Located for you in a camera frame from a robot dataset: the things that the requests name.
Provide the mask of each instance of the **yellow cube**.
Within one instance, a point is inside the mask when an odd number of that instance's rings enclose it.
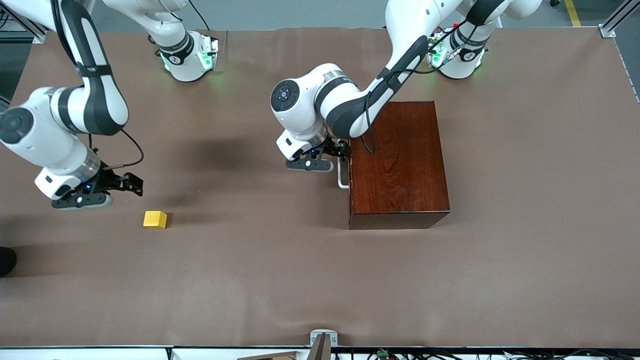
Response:
[[[166,228],[166,214],[162,211],[145,211],[145,222],[142,224],[149,229]]]

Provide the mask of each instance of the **yellow line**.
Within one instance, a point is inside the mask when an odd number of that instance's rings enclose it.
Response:
[[[571,25],[582,26],[580,24],[580,19],[578,19],[578,13],[575,11],[573,0],[564,0],[564,3],[566,5],[566,11],[569,12],[569,18],[571,18]]]

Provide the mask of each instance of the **gray floor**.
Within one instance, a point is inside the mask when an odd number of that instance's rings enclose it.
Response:
[[[385,25],[387,0],[193,0],[211,29],[269,30],[280,28],[343,27],[381,28]],[[621,0],[574,0],[583,26],[602,22],[621,3]],[[198,15],[187,7],[177,13],[188,29],[204,28]],[[128,17],[108,8],[97,0],[92,13],[100,32],[142,31]],[[445,24],[459,19],[451,15]],[[506,28],[571,26],[565,3],[552,8],[543,0],[538,11],[524,20],[503,18]],[[640,12],[617,30],[616,41],[627,65],[631,79],[640,84]],[[31,45],[0,44],[0,95],[9,99],[20,77]]]

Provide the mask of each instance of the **brown wooden cabinet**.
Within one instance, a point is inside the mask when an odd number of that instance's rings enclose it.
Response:
[[[390,102],[372,130],[375,154],[351,141],[349,228],[431,227],[450,212],[434,103]]]

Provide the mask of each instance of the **tabletop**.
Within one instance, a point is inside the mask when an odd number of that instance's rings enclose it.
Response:
[[[496,29],[472,77],[412,76],[433,100],[451,213],[431,229],[350,231],[336,174],[291,172],[269,95],[334,62],[365,86],[384,29],[230,32],[219,71],[179,83],[144,33],[101,34],[147,155],[142,198],[53,210],[39,169],[0,148],[0,345],[637,347],[640,107],[596,28]],[[55,36],[14,104],[80,84]],[[135,160],[94,137],[107,163]],[[170,227],[142,227],[146,210]]]

